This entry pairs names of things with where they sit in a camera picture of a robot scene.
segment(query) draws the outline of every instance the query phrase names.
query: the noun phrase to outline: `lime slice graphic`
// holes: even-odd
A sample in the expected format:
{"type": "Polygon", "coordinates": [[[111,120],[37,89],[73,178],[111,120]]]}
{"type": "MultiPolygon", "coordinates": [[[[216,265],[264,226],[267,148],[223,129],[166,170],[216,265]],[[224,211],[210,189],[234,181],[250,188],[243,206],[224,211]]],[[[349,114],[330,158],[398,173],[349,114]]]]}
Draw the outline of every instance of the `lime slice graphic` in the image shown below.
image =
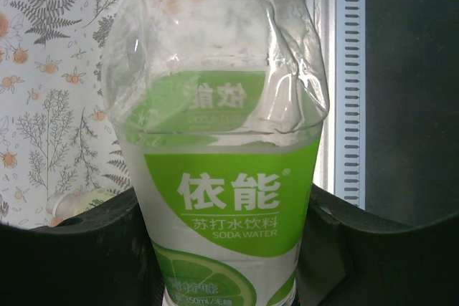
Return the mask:
{"type": "Polygon", "coordinates": [[[235,269],[213,259],[153,246],[169,297],[178,306],[255,306],[255,289],[235,269]]]}

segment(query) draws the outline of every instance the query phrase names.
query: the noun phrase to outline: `orange flower pattern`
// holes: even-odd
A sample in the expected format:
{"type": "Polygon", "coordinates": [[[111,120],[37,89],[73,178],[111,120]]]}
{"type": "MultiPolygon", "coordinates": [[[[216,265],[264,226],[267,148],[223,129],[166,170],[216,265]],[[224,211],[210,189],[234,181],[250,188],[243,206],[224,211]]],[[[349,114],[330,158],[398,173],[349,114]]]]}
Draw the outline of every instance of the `orange flower pattern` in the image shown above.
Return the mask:
{"type": "Polygon", "coordinates": [[[54,195],[129,188],[100,87],[120,1],[1,0],[0,222],[56,226],[54,195]]]}

